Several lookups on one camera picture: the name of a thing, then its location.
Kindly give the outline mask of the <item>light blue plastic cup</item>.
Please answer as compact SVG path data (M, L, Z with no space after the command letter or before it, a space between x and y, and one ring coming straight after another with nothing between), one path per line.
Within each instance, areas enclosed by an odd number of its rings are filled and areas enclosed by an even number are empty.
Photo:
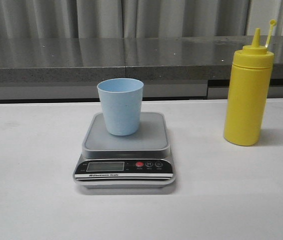
M135 133L140 125L144 83L133 78L113 78L97 85L107 131L115 136Z

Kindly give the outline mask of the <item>yellow squeeze bottle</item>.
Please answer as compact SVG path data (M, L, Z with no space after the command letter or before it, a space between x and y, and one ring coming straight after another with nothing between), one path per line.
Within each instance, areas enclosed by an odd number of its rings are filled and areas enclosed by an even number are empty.
M277 21L272 19L269 25L264 45L256 28L251 44L233 55L223 136L235 145L252 146L260 138L275 57L268 46Z

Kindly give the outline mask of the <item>electronic kitchen scale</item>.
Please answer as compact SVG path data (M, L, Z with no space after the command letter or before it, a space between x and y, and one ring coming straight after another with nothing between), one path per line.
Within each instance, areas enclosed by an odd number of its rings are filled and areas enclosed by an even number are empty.
M103 114L95 114L72 176L88 190L170 191L176 170L164 115L143 112L135 133L116 136L107 131Z

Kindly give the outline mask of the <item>grey stone counter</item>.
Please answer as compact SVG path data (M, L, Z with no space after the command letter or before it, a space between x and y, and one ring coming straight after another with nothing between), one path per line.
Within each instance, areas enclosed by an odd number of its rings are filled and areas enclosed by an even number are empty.
M144 83L145 100L225 99L251 36L0 39L0 103L95 102L97 84Z

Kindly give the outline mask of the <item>grey curtain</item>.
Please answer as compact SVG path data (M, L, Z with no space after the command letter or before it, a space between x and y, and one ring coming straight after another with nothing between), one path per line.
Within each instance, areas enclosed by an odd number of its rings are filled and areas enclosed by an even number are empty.
M283 0L0 0L0 39L283 36Z

